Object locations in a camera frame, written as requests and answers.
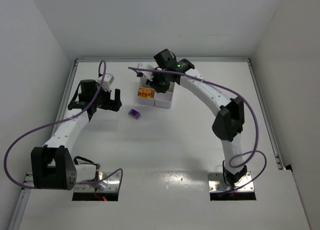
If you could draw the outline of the orange printed round lego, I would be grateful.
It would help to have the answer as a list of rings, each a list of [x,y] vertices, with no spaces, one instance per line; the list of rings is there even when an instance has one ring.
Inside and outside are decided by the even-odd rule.
[[[154,90],[150,88],[139,88],[138,96],[141,98],[153,98]]]

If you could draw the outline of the purple arch lego with red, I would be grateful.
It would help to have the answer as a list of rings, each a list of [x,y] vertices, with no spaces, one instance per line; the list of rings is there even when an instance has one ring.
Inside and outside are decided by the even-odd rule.
[[[141,116],[140,112],[136,111],[135,109],[130,109],[128,114],[129,114],[129,116],[131,116],[135,119],[139,119]]]

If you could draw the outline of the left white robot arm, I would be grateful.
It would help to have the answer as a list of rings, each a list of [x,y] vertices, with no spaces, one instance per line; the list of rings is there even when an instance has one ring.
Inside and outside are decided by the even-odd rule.
[[[67,106],[65,117],[53,136],[31,151],[33,184],[36,189],[71,190],[77,184],[100,188],[99,164],[75,163],[71,151],[83,128],[97,109],[117,112],[122,106],[120,89],[111,99],[109,88],[100,88],[95,80],[81,80]]]

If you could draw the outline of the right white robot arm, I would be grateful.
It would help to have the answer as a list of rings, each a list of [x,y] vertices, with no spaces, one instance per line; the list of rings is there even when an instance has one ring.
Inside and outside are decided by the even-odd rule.
[[[234,187],[247,173],[242,157],[241,132],[245,122],[244,102],[240,97],[230,98],[204,82],[198,69],[187,59],[178,61],[168,49],[154,57],[157,66],[164,73],[153,72],[147,81],[157,93],[165,93],[170,83],[177,83],[198,97],[213,113],[212,130],[221,140],[224,153],[224,177]]]

